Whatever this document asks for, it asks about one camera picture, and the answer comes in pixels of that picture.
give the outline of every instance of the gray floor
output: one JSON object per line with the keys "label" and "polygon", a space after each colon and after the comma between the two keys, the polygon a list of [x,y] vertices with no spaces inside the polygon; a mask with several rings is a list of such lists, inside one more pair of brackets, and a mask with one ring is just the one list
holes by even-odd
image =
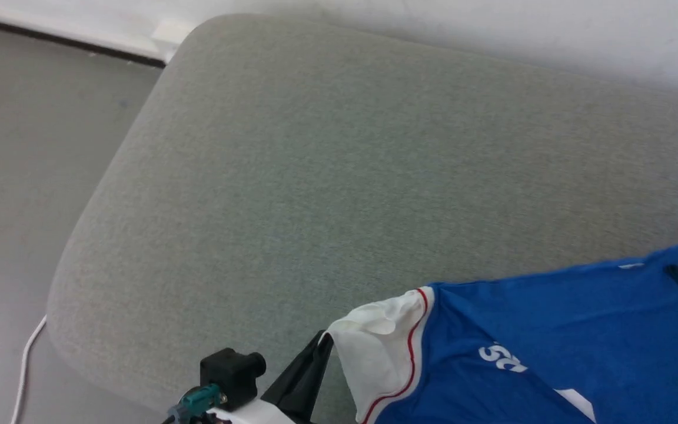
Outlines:
{"label": "gray floor", "polygon": [[[62,247],[160,72],[0,32],[0,422]],[[163,418],[81,379],[46,332],[37,341],[23,423]]]}

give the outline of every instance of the blue jersey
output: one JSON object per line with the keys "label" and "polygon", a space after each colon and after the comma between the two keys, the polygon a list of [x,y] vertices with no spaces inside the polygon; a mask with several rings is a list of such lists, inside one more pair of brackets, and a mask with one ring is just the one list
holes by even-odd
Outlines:
{"label": "blue jersey", "polygon": [[678,424],[670,266],[678,246],[534,276],[435,283],[358,308],[329,328],[357,419]]}

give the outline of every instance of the cable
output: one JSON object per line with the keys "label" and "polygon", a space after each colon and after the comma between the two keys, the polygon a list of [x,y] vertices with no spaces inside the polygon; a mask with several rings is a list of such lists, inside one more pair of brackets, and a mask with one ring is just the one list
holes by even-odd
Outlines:
{"label": "cable", "polygon": [[30,335],[28,342],[25,343],[25,348],[22,349],[22,363],[19,365],[19,387],[17,388],[17,399],[14,402],[14,412],[12,413],[12,420],[10,424],[17,424],[17,419],[19,418],[19,410],[22,406],[22,395],[25,393],[25,383],[26,383],[26,373],[28,370],[28,355],[30,354],[30,348],[33,346],[33,342],[40,334],[41,330],[46,326],[46,316],[41,319],[41,322],[38,324],[38,327],[35,328],[33,334]]}

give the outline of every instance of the gray cushion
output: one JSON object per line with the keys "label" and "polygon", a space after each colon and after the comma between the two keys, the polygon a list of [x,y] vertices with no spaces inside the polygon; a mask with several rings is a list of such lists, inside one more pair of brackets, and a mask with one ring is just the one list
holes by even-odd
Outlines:
{"label": "gray cushion", "polygon": [[[65,249],[49,333],[165,410],[197,362],[265,388],[355,306],[678,243],[678,99],[263,16],[196,29]],[[337,360],[314,421],[348,422]]]}

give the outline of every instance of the blue fabric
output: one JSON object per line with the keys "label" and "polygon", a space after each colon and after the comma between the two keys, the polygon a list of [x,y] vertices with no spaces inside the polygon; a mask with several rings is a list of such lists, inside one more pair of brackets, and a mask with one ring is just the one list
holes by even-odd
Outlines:
{"label": "blue fabric", "polygon": [[431,284],[420,384],[377,422],[587,424],[554,391],[575,389],[599,424],[678,424],[678,285],[664,272],[672,264],[678,246],[548,274]]}

